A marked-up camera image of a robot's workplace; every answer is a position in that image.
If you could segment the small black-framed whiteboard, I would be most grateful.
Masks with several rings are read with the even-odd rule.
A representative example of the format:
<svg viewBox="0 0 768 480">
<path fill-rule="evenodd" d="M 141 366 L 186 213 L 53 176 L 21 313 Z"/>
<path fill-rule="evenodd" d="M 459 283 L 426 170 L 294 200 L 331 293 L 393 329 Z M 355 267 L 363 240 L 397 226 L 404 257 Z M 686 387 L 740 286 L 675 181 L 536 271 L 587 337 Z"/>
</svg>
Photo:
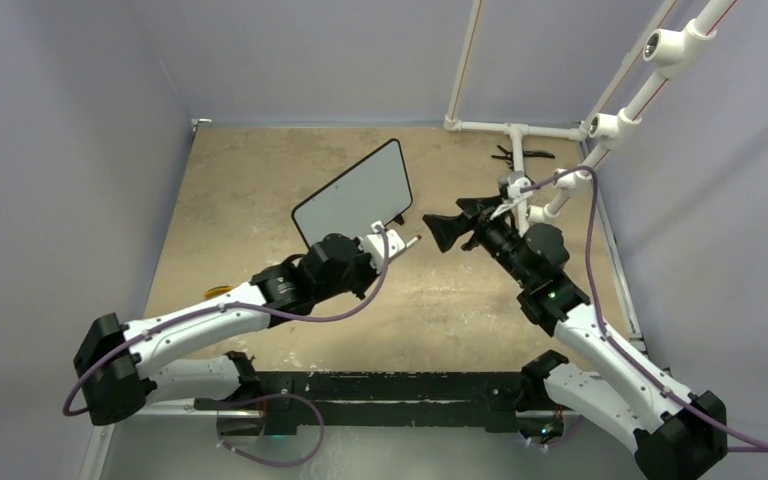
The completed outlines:
<svg viewBox="0 0 768 480">
<path fill-rule="evenodd" d="M 297 204 L 291 219 L 311 246 L 332 233 L 367 235 L 378 221 L 403 224 L 413 202 L 401 142 L 391 138 Z"/>
</svg>

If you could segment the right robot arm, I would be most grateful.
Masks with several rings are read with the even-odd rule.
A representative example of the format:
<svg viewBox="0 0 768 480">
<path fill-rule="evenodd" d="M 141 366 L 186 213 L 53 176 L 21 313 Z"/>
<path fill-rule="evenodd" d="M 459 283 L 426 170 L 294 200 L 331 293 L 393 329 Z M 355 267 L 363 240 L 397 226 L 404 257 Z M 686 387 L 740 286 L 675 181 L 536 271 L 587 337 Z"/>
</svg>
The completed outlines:
<svg viewBox="0 0 768 480">
<path fill-rule="evenodd" d="M 526 318 L 584 356 L 589 378 L 548 351 L 523 369 L 521 392 L 536 407 L 570 407 L 622 443 L 648 479 L 698 479 L 727 455 L 726 435 L 708 423 L 726 419 L 724 403 L 673 379 L 607 323 L 592 297 L 565 273 L 569 253 L 560 229 L 538 224 L 518 233 L 491 215 L 499 197 L 461 198 L 460 214 L 426 214 L 439 250 L 466 236 L 462 250 L 483 248 L 521 289 Z"/>
</svg>

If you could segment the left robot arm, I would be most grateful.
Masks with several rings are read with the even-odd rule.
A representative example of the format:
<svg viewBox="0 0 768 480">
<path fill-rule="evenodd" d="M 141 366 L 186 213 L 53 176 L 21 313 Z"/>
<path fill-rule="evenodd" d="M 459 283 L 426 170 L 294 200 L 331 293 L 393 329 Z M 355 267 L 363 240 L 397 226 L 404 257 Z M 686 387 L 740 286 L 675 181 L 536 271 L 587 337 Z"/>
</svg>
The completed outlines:
<svg viewBox="0 0 768 480">
<path fill-rule="evenodd" d="M 331 323 L 360 313 L 380 292 L 404 246 L 381 224 L 358 238 L 329 234 L 307 252 L 196 305 L 127 322 L 114 313 L 102 315 L 75 353 L 77 381 L 62 413 L 88 415 L 96 426 L 117 423 L 152 403 L 183 397 L 177 373 L 192 378 L 190 396 L 247 408 L 257 399 L 258 382 L 237 371 L 233 357 L 190 367 L 185 356 L 290 321 Z"/>
</svg>

